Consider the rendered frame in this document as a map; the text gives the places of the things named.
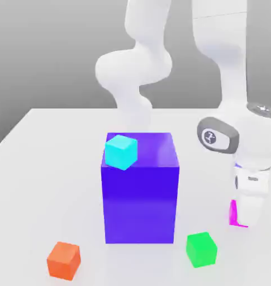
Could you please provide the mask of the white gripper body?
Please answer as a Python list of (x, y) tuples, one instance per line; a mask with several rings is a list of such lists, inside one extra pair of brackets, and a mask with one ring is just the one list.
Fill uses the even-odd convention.
[(264, 197), (240, 194), (236, 204), (238, 223), (243, 226), (255, 226), (262, 212)]

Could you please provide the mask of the large blue box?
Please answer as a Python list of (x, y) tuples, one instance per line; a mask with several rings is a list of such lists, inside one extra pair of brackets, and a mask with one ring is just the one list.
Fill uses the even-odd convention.
[(101, 164), (105, 241), (171, 244), (174, 241), (179, 161), (170, 133), (126, 133), (138, 141), (127, 170)]

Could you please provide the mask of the small magenta cube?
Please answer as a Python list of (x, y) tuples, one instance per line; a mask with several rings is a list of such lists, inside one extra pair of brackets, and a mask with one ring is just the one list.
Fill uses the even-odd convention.
[(237, 221), (237, 203), (235, 199), (232, 199), (230, 202), (230, 208), (229, 208), (229, 225), (237, 226), (237, 227), (243, 227), (248, 228), (248, 226), (241, 225)]

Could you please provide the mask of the small orange cube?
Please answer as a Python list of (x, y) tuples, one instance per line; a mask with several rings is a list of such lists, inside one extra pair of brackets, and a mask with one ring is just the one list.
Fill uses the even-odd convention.
[(81, 263), (80, 247), (59, 241), (46, 261), (51, 277), (72, 281)]

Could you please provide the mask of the small green cube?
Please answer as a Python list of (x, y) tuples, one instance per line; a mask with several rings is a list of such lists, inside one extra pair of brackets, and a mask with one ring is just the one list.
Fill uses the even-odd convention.
[(187, 236), (186, 253), (194, 268), (213, 265), (217, 258), (217, 245), (208, 232)]

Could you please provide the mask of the small cyan cube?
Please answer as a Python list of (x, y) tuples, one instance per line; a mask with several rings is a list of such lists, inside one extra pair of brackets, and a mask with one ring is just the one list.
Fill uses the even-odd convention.
[(127, 170), (137, 161), (137, 139), (116, 135), (105, 143), (104, 162), (106, 165)]

